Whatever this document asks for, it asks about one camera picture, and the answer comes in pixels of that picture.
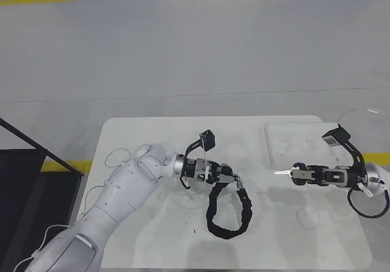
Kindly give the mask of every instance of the black cable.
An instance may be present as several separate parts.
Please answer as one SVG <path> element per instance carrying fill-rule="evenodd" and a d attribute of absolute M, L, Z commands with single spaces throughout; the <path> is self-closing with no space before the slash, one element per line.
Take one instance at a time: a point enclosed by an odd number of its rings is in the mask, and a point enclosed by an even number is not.
<path fill-rule="evenodd" d="M 349 192 L 347 193 L 347 201 L 349 202 L 349 205 L 352 207 L 352 209 L 360 216 L 364 217 L 364 218 L 380 218 L 381 216 L 383 216 L 385 213 L 387 213 L 388 209 L 390 208 L 390 196 L 388 195 L 388 190 L 385 190 L 385 200 L 387 201 L 387 204 L 385 204 L 385 208 L 384 210 L 380 213 L 380 214 L 376 214 L 375 216 L 368 216 L 367 214 L 363 214 L 361 213 L 353 204 L 352 204 L 352 200 L 351 200 L 351 194 L 352 194 L 352 191 L 354 191 L 353 188 L 351 188 L 349 190 Z"/>
<path fill-rule="evenodd" d="M 190 189 L 190 186 L 187 186 L 186 184 L 184 184 L 184 181 L 183 181 L 183 179 L 181 177 L 180 177 L 180 182 L 181 182 L 181 185 L 183 185 L 183 187 L 185 189 Z"/>

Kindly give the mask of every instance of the white table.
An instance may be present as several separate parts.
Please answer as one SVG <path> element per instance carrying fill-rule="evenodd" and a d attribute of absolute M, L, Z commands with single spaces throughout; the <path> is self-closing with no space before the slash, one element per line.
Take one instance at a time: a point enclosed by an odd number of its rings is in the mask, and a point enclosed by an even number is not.
<path fill-rule="evenodd" d="M 253 203 L 248 231 L 231 240 L 208 232 L 208 185 L 193 197 L 178 180 L 164 180 L 145 205 L 117 228 L 107 243 L 103 268 L 158 269 L 366 269 L 372 262 L 366 236 L 349 207 L 346 190 L 295 186 L 270 170 L 264 125 L 269 122 L 321 122 L 315 116 L 230 116 L 112 118 L 104 126 L 85 192 L 102 184 L 112 168 L 105 157 L 117 148 L 134 150 L 159 143 L 184 153 L 198 134 L 211 129 L 216 147 L 207 158 L 229 164 L 243 180 Z M 202 158 L 202 150 L 190 154 Z M 115 152 L 107 163 L 126 158 Z M 215 222 L 238 228 L 241 204 L 235 187 L 218 199 Z M 100 190 L 88 196 L 88 207 Z M 297 214 L 309 212 L 309 221 Z"/>

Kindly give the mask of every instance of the white cable tie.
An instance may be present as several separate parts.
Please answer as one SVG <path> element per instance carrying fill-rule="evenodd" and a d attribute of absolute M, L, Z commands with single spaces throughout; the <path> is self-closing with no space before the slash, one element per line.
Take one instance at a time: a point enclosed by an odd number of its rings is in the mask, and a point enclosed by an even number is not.
<path fill-rule="evenodd" d="M 362 182 L 358 182 L 357 185 L 358 185 L 358 188 L 360 188 L 363 192 L 365 192 L 365 194 L 366 194 L 368 197 L 373 197 L 372 192 L 370 192 L 370 190 L 367 189 L 367 187 L 365 187 L 364 184 L 363 184 Z"/>
<path fill-rule="evenodd" d="M 387 191 L 389 189 L 386 184 L 381 184 L 380 188 L 383 189 L 384 191 Z"/>

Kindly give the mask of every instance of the white cable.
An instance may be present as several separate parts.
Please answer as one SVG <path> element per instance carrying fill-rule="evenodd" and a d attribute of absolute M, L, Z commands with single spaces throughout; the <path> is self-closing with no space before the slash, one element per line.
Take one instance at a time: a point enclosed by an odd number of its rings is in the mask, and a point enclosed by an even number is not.
<path fill-rule="evenodd" d="M 349 111 L 343 113 L 342 115 L 340 115 L 340 117 L 337 119 L 337 124 L 340 125 L 340 119 L 341 119 L 343 116 L 345 116 L 346 114 L 348 114 L 349 112 L 361 112 L 361 111 L 363 111 L 363 112 L 370 112 L 370 113 L 372 113 L 372 114 L 377 114 L 377 115 L 380 115 L 380 116 L 384 116 L 386 119 L 390 120 L 390 117 L 388 117 L 388 116 L 386 116 L 385 114 L 382 114 L 382 113 L 380 113 L 380 112 L 378 112 L 378 111 L 376 111 L 376 110 L 374 110 L 374 109 L 351 109 L 351 110 L 349 110 Z"/>
<path fill-rule="evenodd" d="M 25 258 L 24 260 L 20 261 L 20 262 L 14 267 L 14 270 L 13 270 L 12 272 L 16 272 L 17 268 L 18 268 L 22 263 L 24 263 L 24 262 L 26 262 L 26 261 L 28 261 L 28 260 L 30 260 L 30 259 L 32 259 L 32 258 L 33 258 L 33 257 L 30 256 L 29 258 Z"/>
<path fill-rule="evenodd" d="M 106 163 L 106 162 L 107 162 L 107 159 L 108 159 L 114 152 L 116 152 L 116 151 L 118 151 L 118 150 L 127 151 L 128 157 L 129 157 L 129 158 L 130 158 L 130 156 L 132 156 L 132 154 L 130 153 L 130 151 L 128 151 L 128 149 L 126 149 L 126 148 L 117 148 L 117 149 L 115 149 L 114 151 L 110 152 L 110 153 L 106 156 L 106 158 L 105 158 L 105 166 L 106 166 L 106 167 L 115 168 L 115 167 L 119 167 L 120 165 L 122 165 L 122 163 L 125 163 L 125 162 L 126 162 L 125 160 L 122 160 L 122 161 L 120 162 L 119 165 L 116 165 L 116 166 L 107 165 L 107 163 Z"/>
<path fill-rule="evenodd" d="M 32 253 L 32 256 L 28 257 L 28 258 L 25 258 L 24 260 L 21 260 L 15 267 L 14 267 L 14 270 L 12 272 L 16 272 L 17 268 L 24 262 L 34 258 L 36 256 L 36 254 L 42 250 L 43 246 L 44 246 L 44 243 L 46 242 L 46 238 L 47 238 L 47 232 L 49 229 L 55 227 L 55 226 L 62 226 L 62 227 L 66 227 L 66 228 L 69 228 L 70 226 L 67 226 L 67 225 L 60 225 L 60 224 L 55 224 L 55 225 L 52 225 L 52 226 L 49 226 L 45 233 L 44 233 L 44 238 L 43 238 L 43 241 L 41 243 L 41 245 L 39 246 L 39 248 L 37 250 L 35 250 L 33 253 Z"/>

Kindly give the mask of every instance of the small white object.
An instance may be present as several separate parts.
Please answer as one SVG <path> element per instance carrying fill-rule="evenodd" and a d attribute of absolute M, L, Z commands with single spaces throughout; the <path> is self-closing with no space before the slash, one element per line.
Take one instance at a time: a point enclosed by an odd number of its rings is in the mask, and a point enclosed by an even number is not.
<path fill-rule="evenodd" d="M 384 190 L 384 191 L 386 191 L 386 190 L 389 189 L 388 186 L 387 186 L 386 184 L 381 184 L 381 185 L 380 185 L 380 188 L 381 188 L 382 190 Z"/>
<path fill-rule="evenodd" d="M 367 187 L 364 186 L 364 184 L 362 182 L 358 182 L 358 188 L 360 188 L 363 192 L 365 192 L 365 194 L 368 196 L 368 197 L 373 197 L 373 194 L 372 192 L 370 192 L 369 189 L 367 189 Z"/>
<path fill-rule="evenodd" d="M 291 170 L 275 171 L 275 175 L 289 175 L 291 177 L 290 173 L 291 173 Z"/>

